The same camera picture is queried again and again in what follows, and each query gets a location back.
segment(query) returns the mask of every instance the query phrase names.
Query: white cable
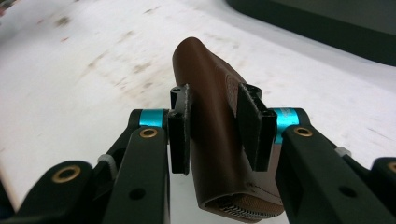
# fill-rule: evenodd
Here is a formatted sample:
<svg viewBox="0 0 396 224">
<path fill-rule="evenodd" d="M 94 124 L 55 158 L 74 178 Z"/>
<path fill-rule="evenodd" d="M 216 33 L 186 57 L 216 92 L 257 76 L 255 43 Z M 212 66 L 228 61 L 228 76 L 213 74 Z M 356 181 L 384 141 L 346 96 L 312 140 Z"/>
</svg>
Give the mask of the white cable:
<svg viewBox="0 0 396 224">
<path fill-rule="evenodd" d="M 114 158 L 111 155 L 103 154 L 98 158 L 99 161 L 105 161 L 108 164 L 108 168 L 110 169 L 111 178 L 114 180 L 117 177 L 117 165 L 114 161 Z"/>
</svg>

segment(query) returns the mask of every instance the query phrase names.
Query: brass screw hole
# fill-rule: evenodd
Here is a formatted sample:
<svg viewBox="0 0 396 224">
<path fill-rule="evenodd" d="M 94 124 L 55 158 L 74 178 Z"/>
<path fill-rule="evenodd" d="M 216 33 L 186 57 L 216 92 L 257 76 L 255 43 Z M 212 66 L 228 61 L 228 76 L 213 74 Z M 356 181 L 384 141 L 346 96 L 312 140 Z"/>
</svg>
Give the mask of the brass screw hole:
<svg viewBox="0 0 396 224">
<path fill-rule="evenodd" d="M 309 129 L 301 128 L 301 127 L 295 128 L 294 132 L 304 137 L 310 137 L 313 134 Z"/>
<path fill-rule="evenodd" d="M 393 171 L 393 173 L 396 173 L 396 161 L 388 163 L 388 168 Z"/>
<path fill-rule="evenodd" d="M 140 132 L 140 136 L 144 138 L 150 138 L 157 135 L 158 131 L 155 129 L 145 129 Z"/>
<path fill-rule="evenodd" d="M 76 165 L 66 166 L 60 169 L 55 175 L 52 176 L 52 181 L 57 184 L 69 182 L 76 178 L 81 173 L 81 168 Z"/>
</svg>

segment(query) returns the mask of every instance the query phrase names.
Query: brown leather pouch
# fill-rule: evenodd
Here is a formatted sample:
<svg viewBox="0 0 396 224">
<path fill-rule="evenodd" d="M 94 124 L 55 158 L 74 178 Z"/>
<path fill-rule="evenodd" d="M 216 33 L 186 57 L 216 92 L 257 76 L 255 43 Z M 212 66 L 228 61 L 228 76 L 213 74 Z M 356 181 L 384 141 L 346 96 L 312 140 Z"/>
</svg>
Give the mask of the brown leather pouch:
<svg viewBox="0 0 396 224">
<path fill-rule="evenodd" d="M 280 148 L 273 149 L 267 172 L 253 172 L 238 133 L 238 84 L 245 80 L 193 37 L 177 47 L 173 66 L 177 85 L 191 87 L 191 169 L 199 206 L 250 223 L 280 215 Z"/>
</svg>

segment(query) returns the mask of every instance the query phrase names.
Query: brown leather object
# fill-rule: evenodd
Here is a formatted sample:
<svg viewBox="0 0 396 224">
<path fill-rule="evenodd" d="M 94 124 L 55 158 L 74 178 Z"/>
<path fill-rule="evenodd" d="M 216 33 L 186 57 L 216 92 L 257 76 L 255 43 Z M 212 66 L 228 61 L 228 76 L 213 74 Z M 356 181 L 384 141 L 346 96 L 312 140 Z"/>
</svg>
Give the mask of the brown leather object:
<svg viewBox="0 0 396 224">
<path fill-rule="evenodd" d="M 253 172 L 235 121 L 239 74 L 197 38 L 185 39 L 173 56 L 177 85 L 191 87 L 191 169 L 199 206 L 243 222 L 278 216 L 283 205 L 275 173 Z"/>
</svg>

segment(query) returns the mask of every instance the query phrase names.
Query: dirty white surface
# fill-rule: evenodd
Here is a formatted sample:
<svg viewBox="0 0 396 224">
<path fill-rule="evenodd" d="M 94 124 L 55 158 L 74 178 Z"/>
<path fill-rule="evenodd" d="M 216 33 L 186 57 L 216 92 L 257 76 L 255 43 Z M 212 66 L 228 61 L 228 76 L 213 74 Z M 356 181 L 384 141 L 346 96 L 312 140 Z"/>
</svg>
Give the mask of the dirty white surface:
<svg viewBox="0 0 396 224">
<path fill-rule="evenodd" d="M 396 157 L 396 68 L 241 15 L 222 0 L 20 1 L 0 19 L 0 174 L 15 208 L 51 166 L 96 164 L 135 108 L 169 107 L 172 54 L 196 36 L 270 107 L 302 107 L 370 167 Z M 171 175 L 171 219 L 238 223 L 200 210 Z M 288 223 L 286 216 L 261 223 Z"/>
</svg>

